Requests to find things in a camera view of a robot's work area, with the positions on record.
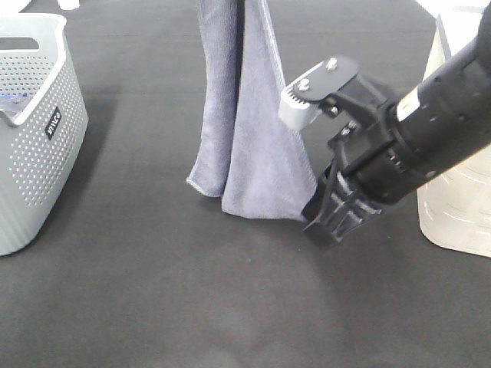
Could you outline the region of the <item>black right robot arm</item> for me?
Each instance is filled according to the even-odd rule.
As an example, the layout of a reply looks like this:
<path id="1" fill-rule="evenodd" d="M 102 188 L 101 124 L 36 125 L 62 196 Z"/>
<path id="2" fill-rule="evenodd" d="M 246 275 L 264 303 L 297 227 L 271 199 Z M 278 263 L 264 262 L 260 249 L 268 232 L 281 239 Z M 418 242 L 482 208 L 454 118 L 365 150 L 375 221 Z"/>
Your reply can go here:
<path id="1" fill-rule="evenodd" d="M 314 102 L 349 121 L 328 141 L 331 162 L 302 213 L 340 241 L 489 145 L 490 10 L 476 37 L 402 99 L 356 71 Z"/>

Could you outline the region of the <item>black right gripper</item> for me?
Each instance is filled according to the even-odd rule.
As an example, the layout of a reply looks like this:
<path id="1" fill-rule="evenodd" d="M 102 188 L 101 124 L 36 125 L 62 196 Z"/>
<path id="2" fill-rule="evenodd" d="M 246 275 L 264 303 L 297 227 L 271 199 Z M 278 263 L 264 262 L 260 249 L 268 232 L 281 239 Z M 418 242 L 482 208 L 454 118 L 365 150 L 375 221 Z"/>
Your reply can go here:
<path id="1" fill-rule="evenodd" d="M 315 194 L 302 209 L 304 232 L 330 242 L 342 242 L 348 233 L 383 214 L 382 204 L 370 200 L 342 175 L 337 159 L 319 176 Z"/>

